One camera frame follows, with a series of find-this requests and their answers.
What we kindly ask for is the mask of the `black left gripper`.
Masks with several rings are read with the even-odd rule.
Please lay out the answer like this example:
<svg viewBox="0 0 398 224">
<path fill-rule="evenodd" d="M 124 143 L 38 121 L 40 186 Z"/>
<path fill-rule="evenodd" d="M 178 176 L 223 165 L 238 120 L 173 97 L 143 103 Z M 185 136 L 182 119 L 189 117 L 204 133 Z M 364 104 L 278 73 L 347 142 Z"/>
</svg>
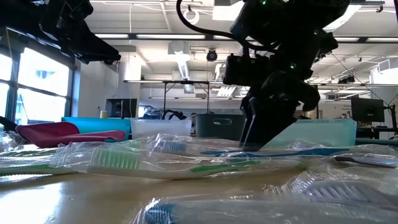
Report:
<svg viewBox="0 0 398 224">
<path fill-rule="evenodd" d="M 40 21 L 38 39 L 85 64 L 103 61 L 111 65 L 121 59 L 114 47 L 90 30 L 81 30 L 81 21 Z"/>
</svg>

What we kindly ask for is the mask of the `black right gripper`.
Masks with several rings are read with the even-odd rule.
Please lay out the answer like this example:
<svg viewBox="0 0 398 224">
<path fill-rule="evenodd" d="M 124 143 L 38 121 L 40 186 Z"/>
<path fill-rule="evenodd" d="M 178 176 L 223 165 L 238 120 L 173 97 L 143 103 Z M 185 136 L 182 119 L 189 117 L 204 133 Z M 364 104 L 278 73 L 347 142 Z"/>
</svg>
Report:
<svg viewBox="0 0 398 224">
<path fill-rule="evenodd" d="M 273 72 L 243 98 L 241 111 L 245 115 L 240 146 L 255 152 L 296 122 L 294 113 L 299 103 L 303 110 L 314 110 L 320 95 L 318 90 L 295 75 Z"/>
</svg>

